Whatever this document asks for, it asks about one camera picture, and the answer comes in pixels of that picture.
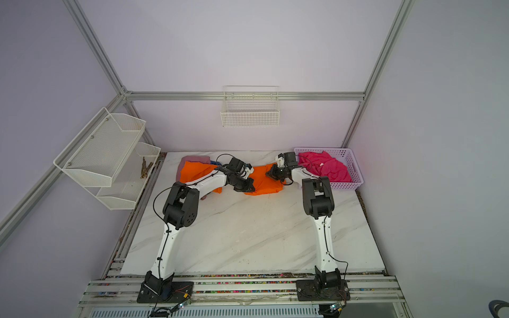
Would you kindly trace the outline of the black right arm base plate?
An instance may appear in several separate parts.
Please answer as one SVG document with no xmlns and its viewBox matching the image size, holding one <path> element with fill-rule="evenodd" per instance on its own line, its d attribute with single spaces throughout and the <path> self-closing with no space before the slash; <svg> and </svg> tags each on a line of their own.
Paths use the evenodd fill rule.
<svg viewBox="0 0 509 318">
<path fill-rule="evenodd" d="M 313 280 L 296 281 L 297 297 L 299 302 L 311 301 L 346 301 L 351 299 L 346 281 L 340 281 L 337 286 L 318 287 Z"/>
</svg>

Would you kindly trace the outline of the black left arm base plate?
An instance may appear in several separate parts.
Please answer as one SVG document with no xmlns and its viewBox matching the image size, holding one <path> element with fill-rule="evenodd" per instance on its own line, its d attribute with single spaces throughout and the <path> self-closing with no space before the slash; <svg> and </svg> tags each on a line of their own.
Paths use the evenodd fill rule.
<svg viewBox="0 0 509 318">
<path fill-rule="evenodd" d="M 193 282 L 171 282 L 156 293 L 154 288 L 143 282 L 137 296 L 137 303 L 183 303 L 191 298 L 193 288 Z"/>
</svg>

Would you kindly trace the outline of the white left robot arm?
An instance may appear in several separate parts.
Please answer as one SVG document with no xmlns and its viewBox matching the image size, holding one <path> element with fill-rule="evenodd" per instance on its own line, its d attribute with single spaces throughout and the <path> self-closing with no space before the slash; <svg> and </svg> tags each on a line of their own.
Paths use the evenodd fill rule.
<svg viewBox="0 0 509 318">
<path fill-rule="evenodd" d="M 227 172 L 219 167 L 208 175 L 188 183 L 176 182 L 163 205 L 164 232 L 156 260 L 146 273 L 139 296 L 150 302 L 172 297 L 176 288 L 172 281 L 176 272 L 176 255 L 185 228 L 198 216 L 202 197 L 224 186 L 233 186 L 236 192 L 255 191 L 250 172 Z"/>
</svg>

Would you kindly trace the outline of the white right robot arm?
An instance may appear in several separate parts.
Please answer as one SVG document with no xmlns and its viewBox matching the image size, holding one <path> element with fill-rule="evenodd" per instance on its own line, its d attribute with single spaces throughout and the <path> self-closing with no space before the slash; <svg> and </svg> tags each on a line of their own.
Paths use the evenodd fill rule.
<svg viewBox="0 0 509 318">
<path fill-rule="evenodd" d="M 302 188 L 304 212 L 312 218 L 317 240 L 317 265 L 313 280 L 314 293 L 340 288 L 343 281 L 338 269 L 331 238 L 331 219 L 335 209 L 330 181 L 316 176 L 301 166 L 273 164 L 266 175 L 276 181 L 290 180 Z"/>
</svg>

